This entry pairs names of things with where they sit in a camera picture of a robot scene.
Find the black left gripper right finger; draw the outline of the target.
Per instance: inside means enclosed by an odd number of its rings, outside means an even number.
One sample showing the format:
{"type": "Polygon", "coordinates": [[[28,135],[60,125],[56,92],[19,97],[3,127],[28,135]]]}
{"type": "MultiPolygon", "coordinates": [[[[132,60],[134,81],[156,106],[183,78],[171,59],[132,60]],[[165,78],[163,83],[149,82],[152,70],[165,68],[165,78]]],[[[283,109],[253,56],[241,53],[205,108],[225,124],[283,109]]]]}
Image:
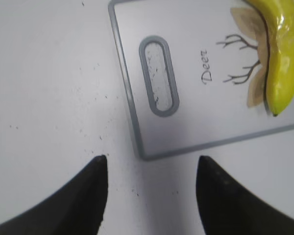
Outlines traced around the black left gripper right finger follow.
{"type": "Polygon", "coordinates": [[[294,235],[294,219],[236,181],[210,156],[200,156],[196,201],[207,235],[294,235]]]}

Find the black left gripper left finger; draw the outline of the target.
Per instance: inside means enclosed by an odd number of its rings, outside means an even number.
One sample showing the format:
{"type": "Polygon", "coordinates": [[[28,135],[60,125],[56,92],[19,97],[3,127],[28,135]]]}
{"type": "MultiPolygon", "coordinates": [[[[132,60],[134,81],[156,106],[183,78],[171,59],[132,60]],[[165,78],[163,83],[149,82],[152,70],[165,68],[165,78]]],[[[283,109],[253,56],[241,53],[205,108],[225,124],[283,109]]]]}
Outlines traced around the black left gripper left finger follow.
{"type": "Polygon", "coordinates": [[[0,224],[0,235],[96,235],[108,198],[108,163],[95,156],[33,208],[0,224]]]}

